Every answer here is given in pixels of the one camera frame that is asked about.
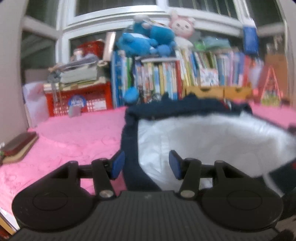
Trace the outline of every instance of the black ribbed surface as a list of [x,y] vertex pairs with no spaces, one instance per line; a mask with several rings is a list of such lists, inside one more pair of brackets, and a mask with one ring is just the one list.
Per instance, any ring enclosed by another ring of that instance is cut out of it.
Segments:
[[234,232],[209,220],[199,205],[177,198],[172,191],[122,192],[101,202],[82,224],[58,233],[21,229],[11,241],[268,241],[273,229]]

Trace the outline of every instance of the red plastic basket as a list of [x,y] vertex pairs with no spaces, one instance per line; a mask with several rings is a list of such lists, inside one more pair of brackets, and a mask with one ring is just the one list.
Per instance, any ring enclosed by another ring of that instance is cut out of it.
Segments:
[[67,115],[69,111],[68,101],[74,95],[81,95],[86,99],[86,106],[82,113],[102,110],[102,101],[106,102],[106,109],[113,109],[110,82],[98,84],[82,89],[58,92],[59,101],[54,103],[52,93],[46,93],[48,111],[50,116]]
[[93,53],[96,56],[98,56],[100,59],[102,59],[104,46],[105,46],[104,42],[97,40],[97,41],[86,42],[84,44],[79,45],[77,48],[83,49],[84,55],[88,53]]

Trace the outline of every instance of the pink bunny plush toy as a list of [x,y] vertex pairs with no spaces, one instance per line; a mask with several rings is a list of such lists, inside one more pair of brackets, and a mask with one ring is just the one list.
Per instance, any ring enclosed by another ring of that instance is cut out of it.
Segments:
[[176,11],[171,12],[171,21],[169,27],[175,33],[175,42],[177,48],[189,48],[193,47],[193,44],[188,38],[194,32],[194,18],[180,17]]

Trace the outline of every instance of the wooden drawer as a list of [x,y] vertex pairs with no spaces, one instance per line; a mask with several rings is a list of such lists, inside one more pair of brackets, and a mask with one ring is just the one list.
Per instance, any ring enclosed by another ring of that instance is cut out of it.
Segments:
[[251,87],[233,87],[233,86],[224,87],[224,98],[229,100],[246,99],[248,96],[251,96],[251,95],[252,95]]
[[213,87],[198,87],[188,86],[186,87],[186,95],[194,93],[198,98],[218,98],[223,99],[224,87],[213,86]]

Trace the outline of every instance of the pink blanket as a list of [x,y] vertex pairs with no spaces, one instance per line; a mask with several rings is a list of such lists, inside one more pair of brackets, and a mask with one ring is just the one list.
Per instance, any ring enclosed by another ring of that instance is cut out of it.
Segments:
[[[50,118],[35,131],[39,140],[20,162],[0,167],[0,207],[11,211],[15,195],[62,164],[75,160],[80,165],[97,158],[110,158],[120,148],[125,108],[86,113],[80,117]],[[111,181],[119,194],[126,186],[122,173]],[[93,182],[82,179],[81,187],[94,193]]]

